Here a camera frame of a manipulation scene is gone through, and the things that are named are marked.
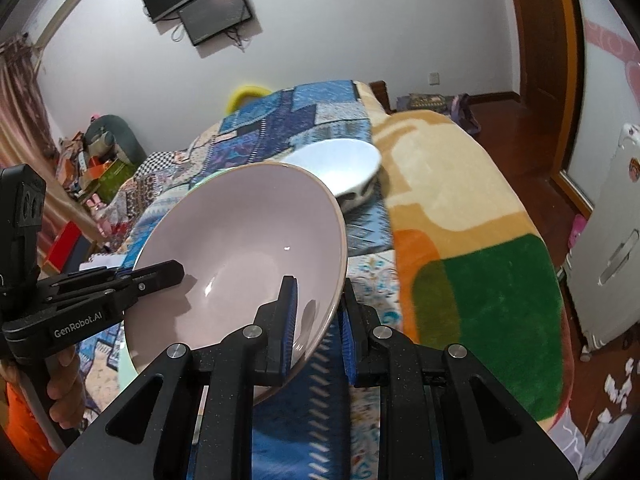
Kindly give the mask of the person's left hand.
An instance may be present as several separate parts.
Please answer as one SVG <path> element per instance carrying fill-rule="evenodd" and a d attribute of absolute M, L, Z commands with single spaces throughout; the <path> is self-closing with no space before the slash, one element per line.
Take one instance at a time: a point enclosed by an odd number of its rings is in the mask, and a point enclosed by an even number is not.
<path fill-rule="evenodd" d="M 53 401 L 49 414 L 63 429 L 77 428 L 84 416 L 86 392 L 79 369 L 79 356 L 74 347 L 58 352 L 47 392 Z"/>

